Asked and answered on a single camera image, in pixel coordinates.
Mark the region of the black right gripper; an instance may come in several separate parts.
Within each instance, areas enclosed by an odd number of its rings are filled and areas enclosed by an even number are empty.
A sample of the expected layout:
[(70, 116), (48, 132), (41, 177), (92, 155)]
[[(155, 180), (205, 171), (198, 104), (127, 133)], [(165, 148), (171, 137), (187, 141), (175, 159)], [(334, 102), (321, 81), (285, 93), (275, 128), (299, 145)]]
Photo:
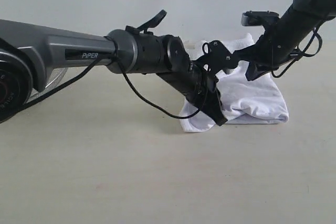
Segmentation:
[(249, 62), (245, 77), (254, 81), (290, 61), (290, 54), (299, 40), (292, 36), (278, 36), (265, 32), (255, 45), (235, 50), (233, 56), (239, 61)]

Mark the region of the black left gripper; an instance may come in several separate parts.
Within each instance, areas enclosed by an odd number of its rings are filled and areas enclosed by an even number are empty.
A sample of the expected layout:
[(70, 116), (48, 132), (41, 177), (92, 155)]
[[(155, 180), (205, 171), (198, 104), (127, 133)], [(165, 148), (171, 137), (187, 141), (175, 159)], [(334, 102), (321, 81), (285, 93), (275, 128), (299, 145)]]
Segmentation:
[(180, 70), (159, 73), (158, 76), (184, 95), (185, 99), (211, 118), (218, 126), (224, 125), (228, 119), (223, 114), (221, 93), (217, 89), (217, 80), (197, 65), (191, 70)]

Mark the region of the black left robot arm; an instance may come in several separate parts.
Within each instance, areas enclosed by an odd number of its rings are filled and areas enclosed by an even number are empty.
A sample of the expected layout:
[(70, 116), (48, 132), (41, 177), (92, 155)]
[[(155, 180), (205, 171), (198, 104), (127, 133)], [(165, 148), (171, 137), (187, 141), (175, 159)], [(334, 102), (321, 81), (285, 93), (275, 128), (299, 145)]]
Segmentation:
[(146, 23), (105, 36), (1, 20), (1, 121), (54, 94), (47, 81), (55, 69), (105, 66), (115, 74), (155, 74), (186, 100), (223, 125), (217, 78), (191, 60), (179, 37), (156, 36)]

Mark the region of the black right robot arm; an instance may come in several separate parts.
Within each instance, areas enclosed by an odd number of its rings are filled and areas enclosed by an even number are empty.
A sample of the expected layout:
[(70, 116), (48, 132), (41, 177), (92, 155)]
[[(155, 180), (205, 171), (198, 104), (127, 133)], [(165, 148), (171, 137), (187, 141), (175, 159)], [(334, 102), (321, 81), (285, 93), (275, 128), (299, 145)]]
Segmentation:
[(246, 79), (254, 81), (283, 65), (290, 68), (301, 58), (310, 57), (299, 44), (309, 34), (320, 40), (319, 28), (333, 19), (335, 0), (292, 0), (282, 16), (271, 11), (244, 12), (243, 26), (265, 29), (254, 45), (236, 52), (240, 60), (248, 62)]

